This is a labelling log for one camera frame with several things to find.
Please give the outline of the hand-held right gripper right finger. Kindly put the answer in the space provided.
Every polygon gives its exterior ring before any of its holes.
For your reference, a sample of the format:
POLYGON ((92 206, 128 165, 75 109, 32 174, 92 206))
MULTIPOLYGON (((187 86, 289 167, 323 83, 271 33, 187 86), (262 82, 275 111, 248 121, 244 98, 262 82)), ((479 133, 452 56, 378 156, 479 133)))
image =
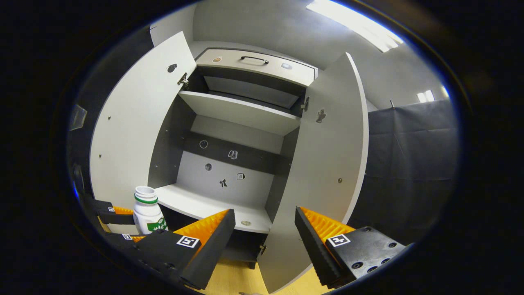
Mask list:
POLYGON ((371 226, 358 229, 302 206, 294 224, 322 286, 338 289, 386 265, 408 248, 371 226))

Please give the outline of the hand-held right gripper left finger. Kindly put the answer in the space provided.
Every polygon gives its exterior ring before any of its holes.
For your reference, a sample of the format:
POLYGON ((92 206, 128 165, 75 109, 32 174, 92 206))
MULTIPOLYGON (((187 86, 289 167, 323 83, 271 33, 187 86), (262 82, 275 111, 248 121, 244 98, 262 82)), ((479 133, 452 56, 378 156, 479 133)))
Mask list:
POLYGON ((226 209, 175 231, 157 229, 134 239, 131 261, 166 282, 203 290, 235 224, 234 209, 226 209))

